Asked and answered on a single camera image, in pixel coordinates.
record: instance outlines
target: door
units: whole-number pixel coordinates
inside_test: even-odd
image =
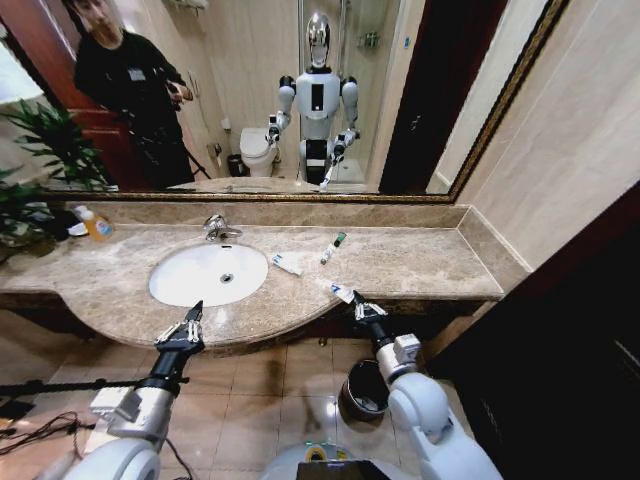
[[[0,20],[10,32],[10,46],[47,98],[75,115],[121,190],[148,189],[127,124],[75,88],[72,45],[78,45],[80,36],[65,14],[61,0],[0,0]]]
[[[425,193],[507,0],[428,2],[380,191]]]

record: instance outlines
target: gold mirror frame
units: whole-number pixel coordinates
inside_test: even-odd
[[[491,108],[482,129],[447,194],[385,195],[377,193],[204,193],[204,192],[62,192],[42,194],[45,201],[169,201],[169,202],[319,202],[319,203],[455,203],[520,87],[527,78],[547,39],[570,0],[549,0],[525,44],[509,78]]]

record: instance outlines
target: man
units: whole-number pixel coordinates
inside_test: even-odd
[[[124,113],[154,188],[193,182],[176,110],[193,100],[182,77],[146,38],[124,31],[108,0],[65,0],[89,32],[76,58],[76,87]]]

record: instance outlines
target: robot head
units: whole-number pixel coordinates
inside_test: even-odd
[[[307,37],[309,38],[309,50],[311,52],[311,66],[324,68],[329,56],[329,41],[331,29],[329,19],[324,13],[316,12],[311,16],[307,24]]]

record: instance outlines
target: white sink basin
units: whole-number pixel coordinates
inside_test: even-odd
[[[269,266],[265,256],[242,245],[201,245],[182,250],[158,265],[149,280],[151,295],[176,307],[237,302],[260,288]]]

